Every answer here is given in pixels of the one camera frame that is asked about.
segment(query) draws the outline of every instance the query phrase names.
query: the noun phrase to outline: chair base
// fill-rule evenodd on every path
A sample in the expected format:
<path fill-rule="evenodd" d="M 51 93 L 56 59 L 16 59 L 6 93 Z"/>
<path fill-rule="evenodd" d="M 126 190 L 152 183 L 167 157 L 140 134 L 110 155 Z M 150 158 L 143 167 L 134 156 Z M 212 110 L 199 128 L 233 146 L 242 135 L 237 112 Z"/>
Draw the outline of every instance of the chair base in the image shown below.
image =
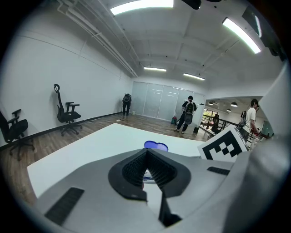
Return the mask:
<path fill-rule="evenodd" d="M 71 122 L 69 122 L 69 124 L 65 125 L 65 127 L 63 128 L 63 130 L 61 132 L 62 137 L 64 136 L 64 132 L 68 131 L 69 129 L 71 129 L 72 131 L 74 131 L 76 133 L 76 135 L 78 135 L 79 132 L 74 129 L 75 127 L 80 127 L 80 129 L 83 128 L 81 125 L 73 125 L 73 124 L 71 124 Z"/>
<path fill-rule="evenodd" d="M 32 145 L 32 144 L 28 144 L 26 143 L 25 141 L 27 141 L 26 139 L 21 139 L 20 137 L 18 138 L 17 140 L 17 143 L 16 145 L 14 145 L 11 149 L 10 149 L 10 152 L 9 154 L 12 156 L 13 153 L 12 151 L 18 147 L 18 152 L 17 152 L 17 160 L 20 161 L 20 149 L 23 147 L 23 146 L 29 146 L 29 147 L 32 147 L 32 150 L 34 151 L 35 150 L 35 147 Z"/>

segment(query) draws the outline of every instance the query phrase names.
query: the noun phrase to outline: black pants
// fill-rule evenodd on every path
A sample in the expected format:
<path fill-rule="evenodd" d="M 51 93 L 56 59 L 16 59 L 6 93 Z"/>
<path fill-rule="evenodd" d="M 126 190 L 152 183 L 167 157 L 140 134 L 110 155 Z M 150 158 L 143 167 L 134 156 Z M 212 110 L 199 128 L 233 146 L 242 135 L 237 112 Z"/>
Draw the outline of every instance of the black pants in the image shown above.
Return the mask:
<path fill-rule="evenodd" d="M 126 114 L 128 115 L 130 109 L 130 102 L 123 102 L 123 115 L 125 114 L 125 107 L 126 107 Z"/>
<path fill-rule="evenodd" d="M 246 130 L 244 130 L 243 128 L 240 129 L 240 133 L 241 133 L 243 139 L 245 140 L 245 142 L 247 142 L 247 139 L 249 138 L 249 133 Z"/>
<path fill-rule="evenodd" d="M 183 125 L 184 121 L 185 121 L 185 113 L 182 114 L 177 129 L 181 128 L 181 126 Z M 185 123 L 184 126 L 183 126 L 182 131 L 186 131 L 187 127 L 188 127 L 188 125 Z"/>

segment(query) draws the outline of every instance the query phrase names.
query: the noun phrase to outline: office chair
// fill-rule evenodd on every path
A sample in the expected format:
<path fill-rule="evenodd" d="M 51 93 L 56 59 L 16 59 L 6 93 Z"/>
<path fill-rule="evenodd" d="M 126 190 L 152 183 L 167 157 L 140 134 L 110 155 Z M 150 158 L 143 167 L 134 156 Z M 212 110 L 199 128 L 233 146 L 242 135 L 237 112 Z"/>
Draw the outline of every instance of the office chair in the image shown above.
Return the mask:
<path fill-rule="evenodd" d="M 73 104 L 74 102 L 67 102 L 67 112 L 65 112 L 64 108 L 63 108 L 63 104 L 62 101 L 60 99 L 60 86 L 58 84 L 54 84 L 54 90 L 55 92 L 58 94 L 58 99 L 59 99 L 59 105 L 58 106 L 58 120 L 61 123 L 68 123 L 67 125 L 65 125 L 63 131 L 61 132 L 61 135 L 64 136 L 64 132 L 68 131 L 69 129 L 73 130 L 77 135 L 79 134 L 77 130 L 74 129 L 74 127 L 80 127 L 80 129 L 82 129 L 81 125 L 72 125 L 71 123 L 74 122 L 75 119 L 78 119 L 81 117 L 80 114 L 78 114 L 77 112 L 75 112 L 75 107 L 76 106 L 80 106 L 80 104 Z"/>
<path fill-rule="evenodd" d="M 30 146 L 32 147 L 32 150 L 35 150 L 35 147 L 32 144 L 26 143 L 26 139 L 21 138 L 20 136 L 24 137 L 23 132 L 27 130 L 28 128 L 28 122 L 27 120 L 21 120 L 18 121 L 19 116 L 17 115 L 18 112 L 20 112 L 21 109 L 14 111 L 12 114 L 14 114 L 14 118 L 10 121 L 7 121 L 6 118 L 3 116 L 3 114 L 0 112 L 0 128 L 4 137 L 5 142 L 8 144 L 12 143 L 13 140 L 17 140 L 16 145 L 14 145 L 10 149 L 10 155 L 12 156 L 12 151 L 18 147 L 18 153 L 17 153 L 17 160 L 20 161 L 20 149 L 23 146 Z"/>
<path fill-rule="evenodd" d="M 218 114 L 215 114 L 215 116 L 213 117 L 213 126 L 211 128 L 211 131 L 216 134 L 220 133 L 221 132 L 221 129 L 219 130 L 219 115 Z"/>

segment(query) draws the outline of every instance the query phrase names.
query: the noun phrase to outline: person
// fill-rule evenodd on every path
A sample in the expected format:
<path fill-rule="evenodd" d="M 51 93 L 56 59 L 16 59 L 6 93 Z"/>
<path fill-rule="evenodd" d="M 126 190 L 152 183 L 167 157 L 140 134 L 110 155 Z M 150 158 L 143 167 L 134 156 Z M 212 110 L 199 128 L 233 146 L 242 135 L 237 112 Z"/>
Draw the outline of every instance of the person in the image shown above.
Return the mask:
<path fill-rule="evenodd" d="M 194 111 L 197 110 L 197 107 L 196 107 L 196 104 L 193 101 L 193 97 L 192 96 L 189 96 L 188 97 L 188 101 L 185 101 L 185 103 L 182 105 L 182 110 L 183 110 L 183 113 L 180 117 L 180 122 L 178 124 L 178 127 L 174 130 L 174 131 L 179 131 L 181 126 L 183 125 L 184 121 L 185 121 L 185 114 L 186 112 L 191 112 L 193 114 Z M 183 129 L 182 129 L 182 133 L 184 133 L 187 129 L 188 125 L 187 124 L 184 124 L 183 126 Z"/>
<path fill-rule="evenodd" d="M 256 111 L 259 109 L 259 102 L 257 99 L 251 101 L 251 107 L 246 111 L 246 124 L 241 128 L 240 133 L 244 138 L 245 142 L 249 137 L 250 132 L 253 130 L 254 133 L 260 133 L 258 128 L 255 126 Z"/>
<path fill-rule="evenodd" d="M 123 103 L 123 115 L 125 115 L 125 108 L 126 108 L 126 115 L 128 116 L 130 104 L 131 104 L 131 95 L 128 93 L 125 94 L 125 96 L 122 99 L 122 103 Z"/>

